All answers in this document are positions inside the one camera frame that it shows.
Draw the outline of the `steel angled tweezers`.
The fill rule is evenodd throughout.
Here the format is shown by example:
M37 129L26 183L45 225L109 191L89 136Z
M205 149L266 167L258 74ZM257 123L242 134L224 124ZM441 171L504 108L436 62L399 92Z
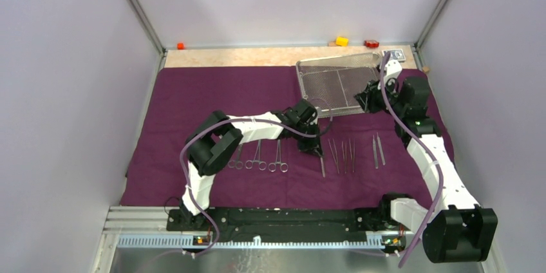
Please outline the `steel angled tweezers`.
M321 175L323 178L326 178L326 167L325 167L324 156L320 156L319 159L321 164Z

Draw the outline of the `steel curved tweezers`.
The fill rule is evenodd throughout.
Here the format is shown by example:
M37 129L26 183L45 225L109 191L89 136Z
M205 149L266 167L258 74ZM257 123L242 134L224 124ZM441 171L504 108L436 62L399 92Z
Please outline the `steel curved tweezers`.
M346 145L346 142L345 142L345 141L342 141L342 142L341 142L341 149L342 149L342 160L343 160L342 169L343 169L343 173L347 173L347 162L348 162L347 154L348 154L348 149L347 149L347 145Z

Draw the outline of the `steel hemostat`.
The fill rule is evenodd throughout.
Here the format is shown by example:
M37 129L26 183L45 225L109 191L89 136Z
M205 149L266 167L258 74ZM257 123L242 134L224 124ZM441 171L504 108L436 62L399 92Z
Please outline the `steel hemostat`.
M282 160L282 148L280 140L277 140L276 158L273 162L269 163L267 169L271 173L274 173L276 171L280 171L281 173L288 172L288 164Z

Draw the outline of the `metal mesh instrument tray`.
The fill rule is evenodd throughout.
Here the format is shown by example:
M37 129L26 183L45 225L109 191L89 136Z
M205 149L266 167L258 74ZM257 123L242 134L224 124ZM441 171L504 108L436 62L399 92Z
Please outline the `metal mesh instrument tray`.
M378 79L382 55L375 52L304 59L296 62L301 96L319 111L319 118L364 113L355 99Z

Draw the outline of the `purple cloth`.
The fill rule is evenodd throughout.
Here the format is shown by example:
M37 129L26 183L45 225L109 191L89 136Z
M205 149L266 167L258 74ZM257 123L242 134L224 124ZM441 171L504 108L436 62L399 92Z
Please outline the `purple cloth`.
M123 206L175 206L186 180L179 160L186 139L216 110L259 115L294 106L301 98L289 66L166 68L156 78L144 126L127 170ZM245 144L268 163L281 153L288 171L222 170L210 203L217 207L354 209L375 207L386 193L408 194L429 207L432 197L417 164L384 112L322 119L330 126L324 158L302 153L294 139Z

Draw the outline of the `steel forceps clamp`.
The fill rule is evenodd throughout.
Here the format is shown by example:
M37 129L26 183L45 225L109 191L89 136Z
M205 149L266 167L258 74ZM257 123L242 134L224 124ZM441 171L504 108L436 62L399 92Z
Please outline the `steel forceps clamp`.
M267 163L261 158L261 140L257 141L253 159L245 162L246 169L252 169L254 166L256 166L260 171L264 171L267 168Z

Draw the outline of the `blue playing card deck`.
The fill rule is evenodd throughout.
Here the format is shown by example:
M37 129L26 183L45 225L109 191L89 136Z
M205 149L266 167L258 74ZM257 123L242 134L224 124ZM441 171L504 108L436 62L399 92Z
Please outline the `blue playing card deck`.
M390 60L396 60L399 62L404 62L406 60L403 49L383 50L382 53L383 55L387 55L389 53Z

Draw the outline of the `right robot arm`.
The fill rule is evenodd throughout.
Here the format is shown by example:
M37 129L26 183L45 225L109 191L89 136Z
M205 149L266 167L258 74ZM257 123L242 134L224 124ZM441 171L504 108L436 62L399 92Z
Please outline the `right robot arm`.
M482 262L488 258L498 217L470 194L451 161L436 120L428 115L431 95L428 81L407 77L371 80L355 95L370 113L385 111L395 121L395 132L416 163L432 198L428 208L410 196L387 194L377 212L379 224L399 224L414 233L399 263L403 266L421 244L432 263Z

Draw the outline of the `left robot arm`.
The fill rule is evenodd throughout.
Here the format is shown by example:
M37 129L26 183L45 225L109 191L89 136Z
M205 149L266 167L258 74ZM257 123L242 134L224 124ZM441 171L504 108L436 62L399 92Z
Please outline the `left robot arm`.
M191 230L205 225L214 178L240 145L294 138L302 152L318 155L319 139L324 133L318 126L317 108L305 99L284 110L259 115L237 117L222 111L212 112L187 137L180 151L186 179L180 204L182 222Z

